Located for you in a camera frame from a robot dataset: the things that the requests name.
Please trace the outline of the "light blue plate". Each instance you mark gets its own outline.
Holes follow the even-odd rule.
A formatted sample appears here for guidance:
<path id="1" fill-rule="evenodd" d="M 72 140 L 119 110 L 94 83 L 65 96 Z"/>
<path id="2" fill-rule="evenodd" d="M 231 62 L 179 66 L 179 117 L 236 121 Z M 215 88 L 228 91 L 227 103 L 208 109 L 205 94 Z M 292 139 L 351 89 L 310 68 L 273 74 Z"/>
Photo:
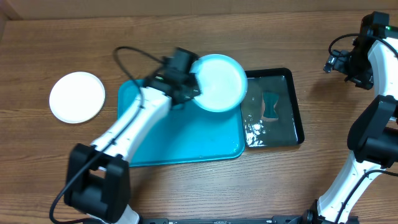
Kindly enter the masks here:
<path id="1" fill-rule="evenodd" d="M 202 56 L 193 63 L 191 72 L 200 89 L 193 101 L 204 110 L 226 112 L 237 107 L 246 96 L 246 73 L 235 59 L 227 55 Z"/>

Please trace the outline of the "green scrubbing sponge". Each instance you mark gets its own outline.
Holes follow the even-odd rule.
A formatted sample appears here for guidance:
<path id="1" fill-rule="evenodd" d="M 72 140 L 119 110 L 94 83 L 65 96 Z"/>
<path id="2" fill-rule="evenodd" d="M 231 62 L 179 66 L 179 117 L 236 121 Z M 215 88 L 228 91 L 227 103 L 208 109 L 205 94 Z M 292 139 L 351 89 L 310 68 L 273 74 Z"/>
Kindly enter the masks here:
<path id="1" fill-rule="evenodd" d="M 262 94 L 262 106 L 264 107 L 262 112 L 262 119 L 264 121 L 276 121 L 279 116 L 275 111 L 275 107 L 278 103 L 279 96 L 277 93 L 265 91 Z"/>

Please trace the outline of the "white pink plate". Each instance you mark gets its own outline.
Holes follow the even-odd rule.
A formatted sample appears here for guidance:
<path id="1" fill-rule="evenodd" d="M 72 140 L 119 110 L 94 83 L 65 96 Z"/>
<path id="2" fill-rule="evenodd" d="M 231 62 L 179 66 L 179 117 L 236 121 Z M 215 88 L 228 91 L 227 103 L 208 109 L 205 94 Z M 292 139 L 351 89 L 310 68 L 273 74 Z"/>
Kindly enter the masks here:
<path id="1" fill-rule="evenodd" d="M 88 72 L 73 72 L 54 84 L 49 106 L 53 115 L 65 123 L 84 123 L 102 109 L 106 92 L 101 80 Z"/>

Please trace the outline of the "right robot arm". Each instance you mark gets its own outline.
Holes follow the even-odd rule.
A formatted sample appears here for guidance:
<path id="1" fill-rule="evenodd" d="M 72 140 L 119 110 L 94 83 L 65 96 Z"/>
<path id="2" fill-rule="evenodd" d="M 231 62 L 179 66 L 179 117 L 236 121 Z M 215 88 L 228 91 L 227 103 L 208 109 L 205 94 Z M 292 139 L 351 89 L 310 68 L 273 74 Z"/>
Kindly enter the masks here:
<path id="1" fill-rule="evenodd" d="M 397 162 L 397 28 L 367 25 L 353 34 L 353 50 L 329 50 L 324 71 L 336 70 L 374 99 L 353 123 L 349 156 L 330 188 L 292 223 L 357 223 L 350 211 L 370 183 Z"/>

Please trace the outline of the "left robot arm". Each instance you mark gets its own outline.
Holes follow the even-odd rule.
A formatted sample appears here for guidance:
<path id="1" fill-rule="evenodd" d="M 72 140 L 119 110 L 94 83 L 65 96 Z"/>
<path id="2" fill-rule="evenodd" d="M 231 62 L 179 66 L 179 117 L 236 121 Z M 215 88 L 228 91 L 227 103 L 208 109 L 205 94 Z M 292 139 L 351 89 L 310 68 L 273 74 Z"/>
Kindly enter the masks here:
<path id="1" fill-rule="evenodd" d="M 68 160 L 67 181 L 50 208 L 55 223 L 55 206 L 60 199 L 85 213 L 77 223 L 138 223 L 139 215 L 129 206 L 129 163 L 142 141 L 174 105 L 200 95 L 193 72 L 166 69 L 143 83 L 133 80 L 138 93 L 123 115 L 89 146 L 77 144 Z"/>

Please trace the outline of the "teal plastic tray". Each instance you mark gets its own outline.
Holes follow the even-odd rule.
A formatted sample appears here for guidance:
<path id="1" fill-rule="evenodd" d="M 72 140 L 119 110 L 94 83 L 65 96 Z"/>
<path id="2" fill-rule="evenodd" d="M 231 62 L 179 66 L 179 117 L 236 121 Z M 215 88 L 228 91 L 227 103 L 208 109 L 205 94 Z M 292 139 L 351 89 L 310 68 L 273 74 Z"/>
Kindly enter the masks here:
<path id="1" fill-rule="evenodd" d="M 146 135 L 131 167 L 206 162 L 239 157 L 245 148 L 239 106 L 223 113 L 193 101 L 176 106 Z"/>

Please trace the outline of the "black water tray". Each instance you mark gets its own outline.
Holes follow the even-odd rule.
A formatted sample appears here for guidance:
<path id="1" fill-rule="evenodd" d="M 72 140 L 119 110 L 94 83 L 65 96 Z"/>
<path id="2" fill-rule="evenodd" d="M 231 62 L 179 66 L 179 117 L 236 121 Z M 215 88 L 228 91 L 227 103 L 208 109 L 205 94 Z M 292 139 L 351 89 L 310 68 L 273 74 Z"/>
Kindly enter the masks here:
<path id="1" fill-rule="evenodd" d="M 292 72 L 288 68 L 247 70 L 248 90 L 241 103 L 243 133 L 249 148 L 294 146 L 304 142 L 305 136 L 295 92 Z M 276 121 L 262 119 L 262 94 L 265 91 L 279 96 Z"/>

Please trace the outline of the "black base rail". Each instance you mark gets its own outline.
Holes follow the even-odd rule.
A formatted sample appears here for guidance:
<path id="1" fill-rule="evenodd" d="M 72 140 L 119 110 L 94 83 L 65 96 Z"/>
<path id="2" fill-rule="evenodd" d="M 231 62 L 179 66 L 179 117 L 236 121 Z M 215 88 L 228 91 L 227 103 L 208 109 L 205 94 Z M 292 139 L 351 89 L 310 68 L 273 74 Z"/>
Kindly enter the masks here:
<path id="1" fill-rule="evenodd" d="M 297 223 L 298 215 L 279 215 L 272 218 L 183 219 L 140 218 L 139 224 L 288 224 Z"/>

